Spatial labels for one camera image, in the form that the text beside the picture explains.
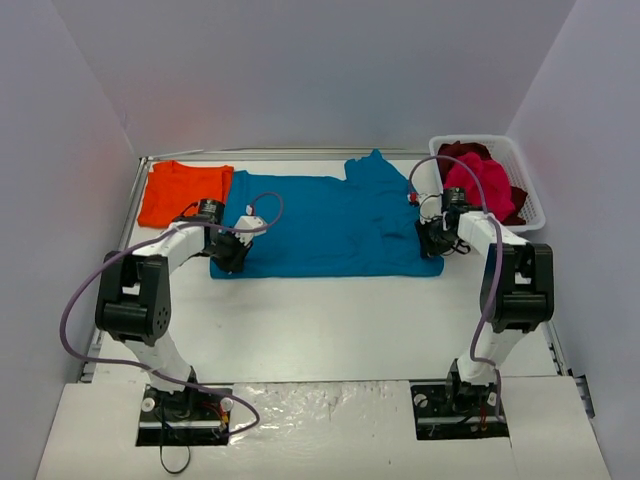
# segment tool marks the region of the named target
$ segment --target laundry basket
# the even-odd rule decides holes
[[[524,156],[513,140],[502,135],[442,135],[433,137],[429,141],[429,151],[431,155],[436,155],[442,144],[455,142],[475,142],[487,147],[491,157],[504,167],[511,185],[519,187],[528,193],[524,207],[518,214],[527,223],[525,225],[509,226],[507,227],[509,230],[513,233],[522,233],[530,230],[539,230],[544,226],[546,219],[540,200],[527,173]],[[440,191],[442,191],[442,180],[440,175],[436,176],[436,182]]]

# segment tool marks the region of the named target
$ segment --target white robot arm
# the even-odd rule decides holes
[[[178,228],[193,222],[220,225],[224,205],[202,200],[198,214],[179,217],[164,240],[139,248],[105,270],[100,280],[96,326],[122,342],[137,359],[166,376],[195,383],[195,372],[182,358],[168,331],[171,318],[169,276],[193,256],[210,257],[228,273],[241,271],[256,235],[264,233],[220,233],[208,227]],[[241,216],[235,228],[257,229],[265,225],[254,215]],[[138,288],[137,293],[127,293]],[[184,386],[149,375],[150,386],[159,392],[181,392]]]
[[[447,189],[442,199],[418,195],[413,200],[420,208],[416,230],[423,257],[447,253],[462,241],[486,259],[481,309],[487,303],[494,275],[500,275],[496,296],[490,305],[491,315],[482,326],[475,352],[471,349],[463,352],[449,372],[447,396],[453,402],[464,403],[466,392],[472,392],[469,395],[477,399],[475,387],[486,386],[490,391],[495,382],[491,364],[499,368],[522,338],[551,318],[553,254],[548,245],[529,243],[500,225],[502,268],[496,272],[497,238],[494,222],[489,219],[491,214],[469,205],[463,189]],[[490,363],[474,361],[474,356]]]

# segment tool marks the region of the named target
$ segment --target white tabletop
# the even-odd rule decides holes
[[[135,447],[140,384],[73,384],[38,480],[168,478],[157,447]],[[262,413],[227,447],[192,447],[181,479],[610,480],[573,379],[507,378],[510,438],[417,441],[407,382],[245,384]],[[236,407],[232,427],[246,424]],[[165,449],[171,468],[184,448]]]
[[[344,178],[344,160],[353,155],[342,156],[243,161],[229,154],[224,161],[185,163]],[[408,175],[421,155],[386,152],[385,157]],[[419,171],[419,191],[435,188],[433,175],[431,167]],[[157,233],[136,225],[131,241]],[[213,280],[208,261],[192,259],[171,276],[169,329],[204,382],[443,378],[471,341],[483,270],[482,258],[468,255],[447,258],[443,274],[433,278]],[[133,359],[108,335],[100,356]],[[515,347],[503,373],[556,374],[542,328]],[[144,382],[146,375],[130,367],[97,366],[94,382],[122,381]]]

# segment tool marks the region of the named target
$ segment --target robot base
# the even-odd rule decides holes
[[[453,409],[446,398],[444,380],[411,382],[413,416],[418,440],[466,440],[508,437],[506,423],[495,417],[495,407],[487,403],[487,388],[477,390],[478,401],[464,412]]]
[[[232,393],[231,388],[219,390]],[[147,386],[136,446],[227,445],[229,410],[233,405],[229,402],[224,394],[210,395],[192,389],[170,394]]]

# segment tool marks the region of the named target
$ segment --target orange cloth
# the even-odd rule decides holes
[[[165,228],[190,203],[211,198],[227,203],[233,167],[188,167],[175,160],[159,162],[147,178],[147,188],[138,215],[141,227]],[[198,210],[187,209],[185,215]]]

